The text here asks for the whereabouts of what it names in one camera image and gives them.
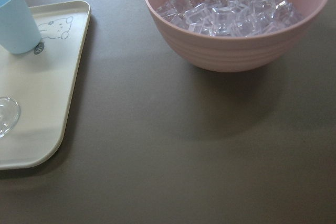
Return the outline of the clear ice cubes pile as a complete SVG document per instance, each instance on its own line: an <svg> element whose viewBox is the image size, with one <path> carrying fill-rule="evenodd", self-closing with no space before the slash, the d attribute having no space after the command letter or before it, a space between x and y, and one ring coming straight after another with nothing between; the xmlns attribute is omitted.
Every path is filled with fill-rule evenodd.
<svg viewBox="0 0 336 224"><path fill-rule="evenodd" d="M287 0L168 0L156 12L179 28L215 37L274 33L303 19Z"/></svg>

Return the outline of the clear wine glass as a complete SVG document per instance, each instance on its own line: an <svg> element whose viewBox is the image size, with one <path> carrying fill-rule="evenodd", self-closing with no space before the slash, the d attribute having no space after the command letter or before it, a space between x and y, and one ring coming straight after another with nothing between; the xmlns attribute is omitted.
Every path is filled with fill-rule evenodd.
<svg viewBox="0 0 336 224"><path fill-rule="evenodd" d="M16 126L20 113L18 102L10 97L1 97L1 138Z"/></svg>

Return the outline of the pink bowl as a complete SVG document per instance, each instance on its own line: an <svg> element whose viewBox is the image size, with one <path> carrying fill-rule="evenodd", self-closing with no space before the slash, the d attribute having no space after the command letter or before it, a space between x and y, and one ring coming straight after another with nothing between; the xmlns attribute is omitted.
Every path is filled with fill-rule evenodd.
<svg viewBox="0 0 336 224"><path fill-rule="evenodd" d="M303 15L297 24L252 37L211 37L176 27L156 9L167 0L145 0L167 44L191 64L217 72L240 72L264 66L290 50L306 33L328 0L288 0Z"/></svg>

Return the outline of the cream serving tray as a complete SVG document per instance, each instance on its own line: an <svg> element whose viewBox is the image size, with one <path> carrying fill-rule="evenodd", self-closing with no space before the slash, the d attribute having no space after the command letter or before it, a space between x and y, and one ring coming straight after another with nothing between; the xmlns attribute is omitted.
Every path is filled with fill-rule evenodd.
<svg viewBox="0 0 336 224"><path fill-rule="evenodd" d="M42 35L28 53L1 49L1 96L21 108L17 124L1 138L1 169L37 166L62 143L90 21L85 1L31 8Z"/></svg>

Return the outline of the light blue cup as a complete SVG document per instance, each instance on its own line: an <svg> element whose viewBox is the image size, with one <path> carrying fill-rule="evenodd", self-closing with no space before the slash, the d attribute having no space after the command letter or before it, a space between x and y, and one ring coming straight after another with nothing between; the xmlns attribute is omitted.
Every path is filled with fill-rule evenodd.
<svg viewBox="0 0 336 224"><path fill-rule="evenodd" d="M1 0L1 46L12 54L34 49L41 34L25 0Z"/></svg>

